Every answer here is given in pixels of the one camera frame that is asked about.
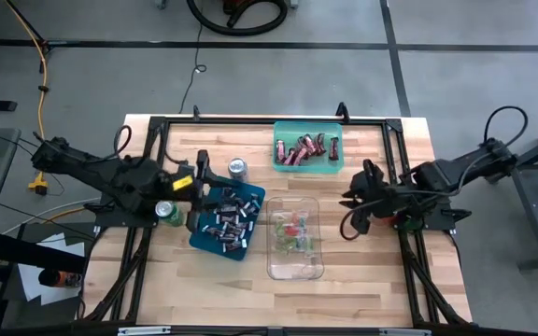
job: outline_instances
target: gray floor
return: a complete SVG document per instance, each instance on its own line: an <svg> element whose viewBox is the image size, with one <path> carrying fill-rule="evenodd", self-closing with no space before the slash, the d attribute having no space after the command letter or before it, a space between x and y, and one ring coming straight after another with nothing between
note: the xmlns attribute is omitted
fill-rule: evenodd
<svg viewBox="0 0 538 336"><path fill-rule="evenodd" d="M170 0L165 11L152 0L18 2L47 38L192 41L198 29L181 0ZM389 7L399 43L538 44L538 0L389 0ZM205 2L205 12L225 20L217 3ZM270 6L258 5L243 24L272 13ZM0 37L25 38L3 2ZM243 39L204 30L202 40ZM282 27L250 40L385 43L386 35L378 0L301 0ZM46 135L107 154L126 114L178 111L193 55L194 49L55 50ZM412 116L428 119L438 157L474 148L488 114L500 105L520 105L531 115L513 150L535 143L538 53L401 52L400 58ZM355 115L400 116L387 51L202 49L199 61L208 71L196 75L186 111L197 104L203 113L330 115L345 101ZM37 68L34 49L0 47L0 99L19 103L16 112L0 113L0 126L20 128L27 138L36 130ZM494 121L491 134L509 139L517 131L517 119L506 117ZM19 151L0 201L38 212L98 195L62 177L63 196L37 197L26 191L34 173ZM538 331L538 271L520 273L516 267L538 256L538 248L511 181L496 187L475 182L454 204L474 211L461 222L458 236L474 321ZM18 219L22 216L0 209L0 231Z"/></svg>

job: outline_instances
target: wooden tabletop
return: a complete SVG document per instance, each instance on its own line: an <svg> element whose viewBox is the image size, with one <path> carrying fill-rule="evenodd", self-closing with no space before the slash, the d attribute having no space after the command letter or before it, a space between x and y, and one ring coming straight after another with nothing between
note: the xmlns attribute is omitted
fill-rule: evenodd
<svg viewBox="0 0 538 336"><path fill-rule="evenodd" d="M142 155L150 115L128 115L133 129L123 154ZM427 121L403 119L410 165L433 160ZM155 229L140 302L138 323L288 327L409 327L397 234L373 225L366 236L347 242L338 225L347 209L341 193L371 159L387 174L383 139L374 126L343 126L345 167L336 175L278 173L272 168L272 125L172 125L169 154L195 162L207 149L211 168L228 175L235 156L248 163L250 183L266 189L266 198L309 196L319 201L324 275L315 281L277 281L267 274L264 216L243 261L233 261L189 246L184 228ZM397 171L401 167L397 161ZM176 166L166 162L165 169ZM87 312L105 296L118 276L126 229L110 229L96 245L86 277ZM433 282L458 313L471 320L458 256L449 237L425 231ZM132 283L127 286L124 312ZM418 285L421 311L427 315L424 291Z"/></svg>

